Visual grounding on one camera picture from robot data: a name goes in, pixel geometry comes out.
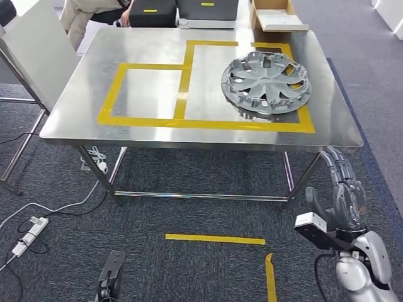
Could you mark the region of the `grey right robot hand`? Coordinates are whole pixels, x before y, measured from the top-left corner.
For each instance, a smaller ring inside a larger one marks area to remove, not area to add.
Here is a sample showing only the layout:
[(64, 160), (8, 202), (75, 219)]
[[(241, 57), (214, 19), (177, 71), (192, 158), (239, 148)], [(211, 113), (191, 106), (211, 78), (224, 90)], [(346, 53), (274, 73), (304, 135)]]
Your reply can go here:
[(333, 182), (334, 207), (324, 209), (313, 187), (306, 188), (306, 198), (312, 211), (326, 222), (327, 230), (332, 232), (358, 232), (367, 224), (367, 201), (361, 183), (356, 179), (349, 161), (342, 152), (328, 146), (321, 157), (330, 170)]

